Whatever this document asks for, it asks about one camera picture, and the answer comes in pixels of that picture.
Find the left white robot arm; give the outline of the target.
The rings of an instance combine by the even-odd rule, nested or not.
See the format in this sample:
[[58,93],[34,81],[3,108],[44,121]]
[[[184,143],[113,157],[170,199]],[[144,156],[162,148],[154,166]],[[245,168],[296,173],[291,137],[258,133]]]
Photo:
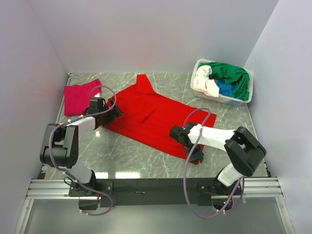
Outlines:
[[78,160],[79,137],[104,127],[123,115],[114,103],[101,97],[90,99],[89,107],[77,121],[48,124],[39,154],[41,163],[64,172],[75,183],[80,182],[80,190],[87,196],[94,195],[98,189],[95,173]]

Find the red t-shirt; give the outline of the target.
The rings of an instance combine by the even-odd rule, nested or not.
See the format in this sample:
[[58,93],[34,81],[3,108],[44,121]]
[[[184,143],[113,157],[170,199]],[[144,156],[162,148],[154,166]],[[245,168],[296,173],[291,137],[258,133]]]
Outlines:
[[118,92],[115,98],[123,114],[106,129],[182,159],[187,157],[185,148],[170,138],[171,128],[183,126],[186,119],[213,127],[216,120],[215,114],[205,120],[205,111],[193,114],[194,107],[156,93],[145,74],[137,75],[136,83]]

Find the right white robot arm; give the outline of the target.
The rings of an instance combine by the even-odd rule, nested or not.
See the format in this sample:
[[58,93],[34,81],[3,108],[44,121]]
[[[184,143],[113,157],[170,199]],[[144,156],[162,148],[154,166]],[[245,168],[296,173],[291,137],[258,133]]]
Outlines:
[[169,137],[184,146],[186,153],[190,155],[190,163],[203,161],[202,145],[228,154],[231,163],[217,174],[212,184],[202,186],[202,191],[212,195],[224,195],[239,178],[252,176],[267,153],[245,127],[222,130],[191,122],[184,127],[172,127]]

